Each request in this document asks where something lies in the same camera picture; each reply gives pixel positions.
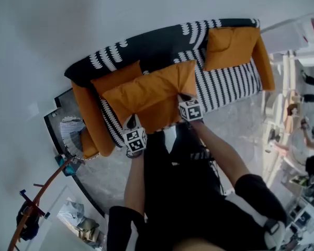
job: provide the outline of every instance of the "wooden rail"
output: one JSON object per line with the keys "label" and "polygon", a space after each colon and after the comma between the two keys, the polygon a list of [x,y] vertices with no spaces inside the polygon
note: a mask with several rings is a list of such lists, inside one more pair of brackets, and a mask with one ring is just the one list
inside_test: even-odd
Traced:
{"label": "wooden rail", "polygon": [[[38,194],[35,196],[33,203],[37,204],[40,201],[41,196],[43,195],[43,193],[46,191],[46,189],[49,187],[50,183],[54,180],[54,178],[56,178],[56,176],[70,163],[70,161],[72,160],[72,158],[68,159],[60,168],[58,168],[56,170],[55,173],[52,174],[52,176],[47,180],[47,182],[43,185],[43,187],[40,189],[40,191],[38,192]],[[20,220],[19,224],[16,227],[15,233],[12,237],[12,240],[10,240],[10,244],[8,247],[8,251],[13,251],[15,248],[15,244],[17,242],[17,240],[20,237],[20,233],[23,229],[23,226],[26,224],[26,221],[28,219],[28,217],[31,215],[31,213],[33,212],[33,206],[30,206],[27,213],[24,214],[24,216],[22,217],[22,219]]]}

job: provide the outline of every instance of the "orange sofa armrest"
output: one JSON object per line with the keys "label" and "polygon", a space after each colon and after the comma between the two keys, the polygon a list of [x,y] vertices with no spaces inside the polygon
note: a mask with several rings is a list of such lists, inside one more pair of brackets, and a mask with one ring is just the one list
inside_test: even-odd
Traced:
{"label": "orange sofa armrest", "polygon": [[260,75],[263,90],[275,90],[270,60],[268,59],[266,48],[261,36],[259,36],[257,43],[253,49],[252,58]]}
{"label": "orange sofa armrest", "polygon": [[84,159],[89,159],[99,153],[99,150],[96,148],[88,129],[84,129],[80,133],[80,140],[83,146]]}
{"label": "orange sofa armrest", "polygon": [[86,87],[80,87],[72,82],[72,88],[80,113],[96,148],[102,156],[109,156],[115,144],[106,128],[96,99]]}

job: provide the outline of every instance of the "sofa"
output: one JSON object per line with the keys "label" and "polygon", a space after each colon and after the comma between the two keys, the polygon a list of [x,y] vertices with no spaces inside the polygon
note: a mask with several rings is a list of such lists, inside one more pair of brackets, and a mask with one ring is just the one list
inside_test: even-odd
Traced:
{"label": "sofa", "polygon": [[270,61],[259,36],[248,63],[204,71],[208,30],[219,27],[259,27],[257,19],[211,19],[149,31],[105,47],[72,64],[65,76],[73,92],[96,152],[109,156],[124,146],[121,122],[91,81],[139,62],[143,75],[172,64],[196,60],[196,95],[208,113],[262,90],[274,90]]}

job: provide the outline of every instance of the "coat rack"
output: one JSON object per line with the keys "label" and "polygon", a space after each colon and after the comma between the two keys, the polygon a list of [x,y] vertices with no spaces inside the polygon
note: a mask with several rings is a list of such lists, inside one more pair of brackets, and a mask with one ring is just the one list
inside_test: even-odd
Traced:
{"label": "coat rack", "polygon": [[40,185],[40,184],[34,184],[34,186],[36,187],[41,187],[40,191],[38,192],[38,194],[35,196],[35,198],[33,199],[33,201],[31,201],[26,195],[25,195],[25,190],[20,191],[20,195],[26,200],[27,204],[28,204],[28,211],[26,213],[24,213],[22,219],[20,220],[19,224],[16,227],[15,233],[12,237],[12,240],[10,240],[10,244],[8,247],[8,251],[13,251],[14,248],[16,247],[16,242],[18,241],[18,239],[20,238],[20,233],[24,227],[24,225],[26,224],[28,218],[30,217],[30,215],[32,214],[33,211],[37,211],[41,216],[43,216],[45,219],[50,215],[50,213],[44,213],[42,210],[39,209],[38,205],[39,205],[39,201],[41,199],[41,196],[44,194],[44,192],[46,191],[46,189],[49,187],[49,185],[51,184],[51,182],[56,178],[56,176],[60,173],[60,171],[62,171],[72,160],[72,158],[68,159],[60,168],[58,168],[56,170],[55,173],[52,174],[52,176],[47,180],[47,182],[44,185]]}

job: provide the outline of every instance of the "black and white patterned sofa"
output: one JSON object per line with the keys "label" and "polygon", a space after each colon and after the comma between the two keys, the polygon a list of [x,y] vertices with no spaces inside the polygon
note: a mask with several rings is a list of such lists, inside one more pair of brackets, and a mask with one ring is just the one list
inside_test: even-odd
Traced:
{"label": "black and white patterned sofa", "polygon": [[[140,60],[143,74],[149,74],[174,63],[195,59],[197,95],[204,113],[207,113],[262,90],[261,78],[253,59],[246,64],[217,70],[218,73],[203,71],[208,30],[243,26],[259,27],[260,22],[257,19],[211,19],[146,32],[105,47],[74,63],[66,70],[65,76],[98,96],[90,83],[92,79],[137,60]],[[109,104],[102,100],[98,107],[115,145],[124,146],[122,127]]]}

